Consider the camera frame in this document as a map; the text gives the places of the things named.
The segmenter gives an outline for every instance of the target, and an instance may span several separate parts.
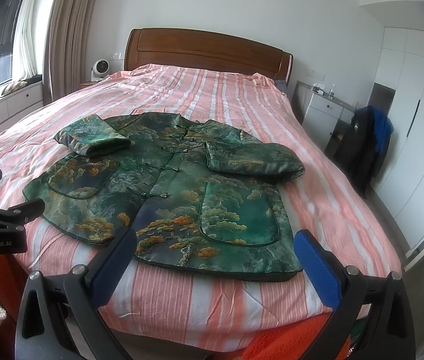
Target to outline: blue gripper pad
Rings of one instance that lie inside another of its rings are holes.
[[[127,231],[127,234],[117,245],[110,258],[104,262],[90,284],[91,303],[96,309],[109,302],[125,269],[134,256],[135,249],[137,249],[137,236],[134,231]]]
[[[313,237],[307,230],[300,230],[294,237],[294,252],[304,267],[309,280],[316,290],[324,306],[331,307],[334,311],[342,299],[341,283],[331,270],[321,252],[309,240]]]

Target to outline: pink striped bedsheet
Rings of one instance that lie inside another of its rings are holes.
[[[400,271],[376,218],[347,178],[312,143],[274,83],[260,75],[147,65],[119,72],[27,116],[0,134],[0,207],[24,201],[22,188],[68,148],[53,135],[89,114],[180,113],[241,128],[265,143],[290,147],[305,164],[300,179],[281,186],[294,231],[309,229],[344,264],[368,275]],[[26,227],[29,250],[16,255],[27,271],[63,274],[97,249],[67,237],[42,218]],[[132,261],[101,308],[116,330],[213,351],[244,348],[259,330],[327,312],[307,275],[283,283],[211,278]]]

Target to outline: black jacket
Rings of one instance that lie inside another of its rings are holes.
[[[372,107],[356,111],[350,126],[335,152],[334,162],[344,172],[359,195],[365,190],[373,176],[377,176],[386,157],[389,139],[381,154],[375,151],[374,112]]]

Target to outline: pillow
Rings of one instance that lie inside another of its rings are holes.
[[[9,95],[10,93],[13,93],[15,91],[18,91],[19,89],[22,89],[26,87],[28,83],[26,81],[14,81],[11,82],[8,85],[5,85],[3,88],[0,88],[0,97],[5,97]]]
[[[275,80],[274,85],[278,90],[287,95],[287,83],[283,79]]]

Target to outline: wooden headboard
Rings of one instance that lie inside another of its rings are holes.
[[[132,30],[124,69],[146,64],[172,65],[289,81],[291,54],[272,46],[216,32],[181,28]]]

